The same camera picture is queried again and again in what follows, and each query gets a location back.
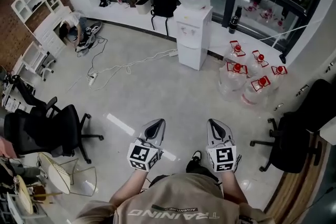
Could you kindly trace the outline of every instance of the brick wall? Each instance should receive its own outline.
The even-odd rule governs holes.
[[[10,71],[16,61],[35,40],[34,36],[16,16],[11,4],[14,0],[0,0],[0,65]],[[70,0],[61,0],[64,6],[72,5]],[[48,16],[43,5],[26,22],[30,29],[36,27]]]

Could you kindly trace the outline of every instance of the black shoe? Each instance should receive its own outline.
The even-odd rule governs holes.
[[[201,159],[202,159],[202,152],[200,151],[195,151],[191,158],[192,161],[198,162],[198,163],[201,162]]]

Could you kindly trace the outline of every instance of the beige shirt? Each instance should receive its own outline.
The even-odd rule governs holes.
[[[116,210],[108,202],[92,201],[72,224],[98,224],[113,213],[113,223],[122,224],[274,223],[261,210],[225,200],[215,183],[199,174],[172,175],[126,200]]]

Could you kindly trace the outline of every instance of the wooden panel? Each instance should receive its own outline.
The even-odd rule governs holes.
[[[314,166],[315,156],[312,157],[309,155],[301,173],[284,173],[272,199],[265,209],[265,214],[273,217],[277,224],[290,224],[307,207],[320,175],[327,147],[327,142],[324,139],[311,135],[311,146],[315,145],[316,147],[318,141],[322,143],[322,154],[319,165]]]

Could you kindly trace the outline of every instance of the table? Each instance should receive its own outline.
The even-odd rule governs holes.
[[[30,215],[23,214],[23,212],[20,210],[18,202],[16,201],[16,198],[19,198],[19,196],[7,193],[8,207],[17,224],[25,224],[26,219],[48,217],[43,208],[39,205],[36,205],[38,207],[38,212],[43,212],[43,214],[34,214],[34,212]]]
[[[11,72],[12,76],[19,74],[24,66],[25,66],[24,63],[22,62],[22,56],[20,56],[19,59],[17,60],[16,64],[14,65],[13,71]],[[12,91],[13,86],[14,86],[13,84],[8,85],[6,90],[3,92],[5,94],[5,96],[2,99],[2,106],[3,107],[7,103],[7,100],[9,98],[9,95],[10,95],[10,92]]]
[[[21,176],[17,175],[16,178],[19,180],[19,198],[20,198],[20,201],[21,201],[22,205],[24,206],[24,208],[26,209],[26,211],[29,214],[33,214],[34,213],[33,202],[32,202],[32,199],[30,198],[30,194],[28,192],[26,183],[23,181]]]

